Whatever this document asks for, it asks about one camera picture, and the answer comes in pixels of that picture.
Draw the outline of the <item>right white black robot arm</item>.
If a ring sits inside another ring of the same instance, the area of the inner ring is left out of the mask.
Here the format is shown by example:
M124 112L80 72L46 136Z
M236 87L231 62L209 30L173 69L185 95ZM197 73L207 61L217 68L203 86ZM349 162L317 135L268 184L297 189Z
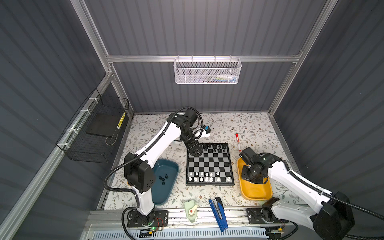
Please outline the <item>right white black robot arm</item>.
M349 234L355 225L352 210L384 219L381 214L352 204L341 192L333 193L317 186L291 170L287 161L276 155L258 154L251 148L246 148L239 156L245 162L243 180L254 184L264 179L277 181L306 203L306 206L299 207L272 197L262 205L259 213L266 223L286 220L313 230L323 240L364 240L364 236Z

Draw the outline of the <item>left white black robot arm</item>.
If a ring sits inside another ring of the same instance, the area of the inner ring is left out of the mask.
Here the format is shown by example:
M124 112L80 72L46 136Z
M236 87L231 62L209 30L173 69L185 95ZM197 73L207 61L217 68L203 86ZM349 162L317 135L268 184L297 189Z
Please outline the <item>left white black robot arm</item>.
M200 156L203 147L199 138L208 137L201 114L192 107L182 107L170 114L161 130L155 137L135 154L127 154L125 162L108 173L103 186L110 192L130 192L137 202L137 211L143 217L152 214L154 202L152 200L152 186L155 181L153 167L160 155L177 138L183 142L188 152L193 156ZM130 189L113 188L108 185L109 178L118 170L124 169L127 174Z

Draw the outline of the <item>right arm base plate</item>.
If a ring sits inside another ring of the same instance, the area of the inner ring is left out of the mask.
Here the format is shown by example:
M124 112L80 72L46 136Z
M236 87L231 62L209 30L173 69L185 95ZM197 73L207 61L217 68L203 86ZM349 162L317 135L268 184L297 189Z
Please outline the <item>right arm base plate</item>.
M285 220L277 219L270 210L263 208L246 209L248 221L250 224L285 224Z

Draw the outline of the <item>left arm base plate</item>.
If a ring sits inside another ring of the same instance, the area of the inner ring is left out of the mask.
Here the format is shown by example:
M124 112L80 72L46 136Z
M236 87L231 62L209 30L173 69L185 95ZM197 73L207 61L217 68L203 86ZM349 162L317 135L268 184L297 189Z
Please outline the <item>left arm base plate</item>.
M166 227L169 220L169 211L153 210L148 216L144 216L137 210L132 210L127 216L127 227Z

